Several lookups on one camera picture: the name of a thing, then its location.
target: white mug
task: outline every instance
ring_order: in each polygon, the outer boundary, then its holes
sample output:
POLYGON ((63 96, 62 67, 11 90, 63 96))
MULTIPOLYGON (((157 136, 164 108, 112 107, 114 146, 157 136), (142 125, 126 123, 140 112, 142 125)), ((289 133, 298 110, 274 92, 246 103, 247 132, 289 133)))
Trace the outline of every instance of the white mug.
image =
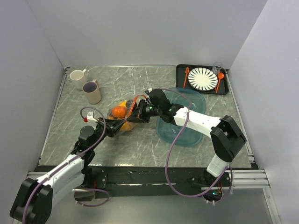
POLYGON ((101 101, 102 97, 99 90, 99 83, 96 79, 85 83, 82 90, 90 104, 97 104, 101 101))
POLYGON ((74 70, 70 74, 70 79, 73 81, 75 87, 78 90, 82 90, 83 85, 86 83, 86 76, 84 75, 85 71, 86 71, 86 69, 84 69, 83 71, 74 70))

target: translucent blue container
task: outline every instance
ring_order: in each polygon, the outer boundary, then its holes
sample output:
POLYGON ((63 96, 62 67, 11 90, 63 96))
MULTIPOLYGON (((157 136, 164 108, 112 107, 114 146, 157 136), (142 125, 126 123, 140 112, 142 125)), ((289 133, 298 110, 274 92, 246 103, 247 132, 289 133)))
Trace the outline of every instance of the translucent blue container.
MULTIPOLYGON (((192 102, 191 110, 195 112, 199 112, 205 114, 206 112, 206 101, 205 98, 196 91, 183 89, 178 87, 170 88, 171 90, 175 90, 179 93, 182 93, 187 98, 189 98, 192 102)), ((188 106, 189 102, 183 98, 182 96, 170 92, 165 91, 167 98, 170 100, 172 104, 181 104, 183 106, 188 106)), ((157 119, 156 124, 156 133, 160 139, 172 143, 174 138, 177 136, 178 132, 182 129, 181 126, 175 126, 172 124, 165 123, 161 118, 157 119)), ((190 128, 185 128, 180 137, 178 138, 176 145, 178 146, 195 146, 202 140, 202 133, 194 131, 190 128)))

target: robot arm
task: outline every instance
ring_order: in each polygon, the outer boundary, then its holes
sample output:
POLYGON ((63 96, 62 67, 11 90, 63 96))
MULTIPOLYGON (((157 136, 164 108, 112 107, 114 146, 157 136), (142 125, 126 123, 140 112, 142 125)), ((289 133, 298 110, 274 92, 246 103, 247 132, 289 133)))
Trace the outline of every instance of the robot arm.
POLYGON ((183 126, 189 112, 186 127, 201 132, 212 140, 215 156, 207 171, 214 177, 221 174, 245 145, 247 140, 232 117, 211 117, 188 110, 182 105, 171 104, 161 89, 149 89, 146 93, 150 103, 141 100, 127 121, 149 122, 150 117, 159 116, 166 123, 183 126))
MULTIPOLYGON (((214 177, 218 177, 223 169, 235 158, 238 152, 246 143, 246 138, 241 132, 236 122, 230 117, 215 118, 188 110, 178 104, 171 104, 161 89, 146 92, 149 102, 141 100, 135 108, 127 122, 148 123, 150 117, 159 116, 163 121, 176 126, 183 126, 189 120, 186 127, 199 131, 211 138, 215 156, 207 167, 207 171, 214 177)), ((68 158, 49 173, 36 180, 26 179, 17 194, 14 204, 10 211, 10 216, 22 221, 24 207, 33 190, 47 177, 48 180, 37 189, 34 194, 26 215, 28 224, 46 223, 52 208, 64 198, 72 189, 78 186, 90 186, 93 181, 91 168, 88 164, 94 158, 94 148, 101 142, 99 141, 91 150, 84 155, 75 158, 78 154, 92 146, 103 133, 103 119, 94 119, 89 115, 88 120, 95 121, 97 126, 85 126, 80 131, 80 136, 75 144, 74 150, 68 158)), ((106 129, 103 139, 114 137, 120 130, 125 120, 105 120, 106 129)))

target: white plate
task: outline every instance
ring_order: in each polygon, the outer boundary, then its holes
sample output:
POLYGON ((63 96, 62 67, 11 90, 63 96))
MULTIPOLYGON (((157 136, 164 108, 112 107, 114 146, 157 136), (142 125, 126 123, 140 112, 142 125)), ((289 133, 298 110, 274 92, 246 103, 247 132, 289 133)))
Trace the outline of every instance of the white plate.
POLYGON ((209 91, 216 87, 218 78, 215 73, 205 68, 192 69, 188 76, 190 85, 200 91, 209 91))

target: gray marble countertop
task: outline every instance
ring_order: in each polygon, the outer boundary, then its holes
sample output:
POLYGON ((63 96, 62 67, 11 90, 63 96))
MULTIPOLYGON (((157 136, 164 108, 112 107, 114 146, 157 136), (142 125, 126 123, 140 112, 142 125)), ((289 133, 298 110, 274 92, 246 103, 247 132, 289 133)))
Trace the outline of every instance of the gray marble countertop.
MULTIPOLYGON (((79 111, 88 102, 82 91, 77 90, 69 78, 73 70, 87 69, 87 79, 97 79, 102 100, 91 105, 104 115, 109 108, 125 99, 133 99, 150 87, 170 88, 176 86, 175 67, 72 67, 62 89, 57 110, 39 165, 58 165, 72 151, 78 140, 79 131, 86 123, 79 111)), ((206 100, 206 114, 214 117, 232 116, 240 126, 231 91, 225 95, 203 94, 206 100)), ((156 118, 148 124, 138 124, 115 138, 106 137, 96 148, 91 166, 145 166, 163 167, 170 148, 156 134, 156 118)), ((250 168, 247 146, 232 162, 234 168, 250 168)), ((214 156, 212 141, 203 136, 193 147, 175 146, 170 158, 170 166, 206 167, 214 156)))

